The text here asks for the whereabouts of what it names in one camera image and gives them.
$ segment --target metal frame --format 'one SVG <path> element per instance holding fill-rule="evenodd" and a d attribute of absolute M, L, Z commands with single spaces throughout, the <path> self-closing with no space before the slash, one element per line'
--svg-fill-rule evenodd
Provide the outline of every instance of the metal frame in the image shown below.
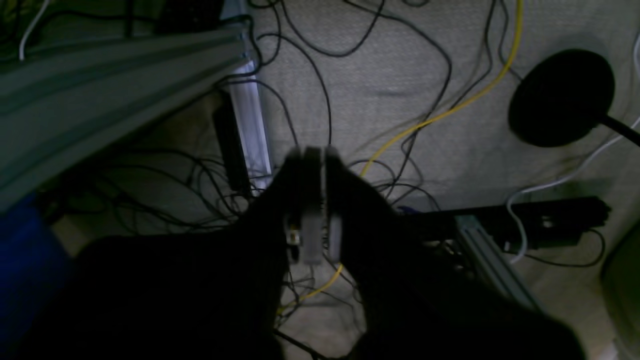
<path fill-rule="evenodd" d="M 0 212 L 242 67 L 245 32 L 238 27 L 93 44 L 5 69 Z"/>
<path fill-rule="evenodd" d="M 540 303 L 506 261 L 478 219 L 473 215 L 458 216 L 456 225 L 459 241 L 472 257 L 478 276 L 507 299 L 531 311 L 544 313 Z"/>

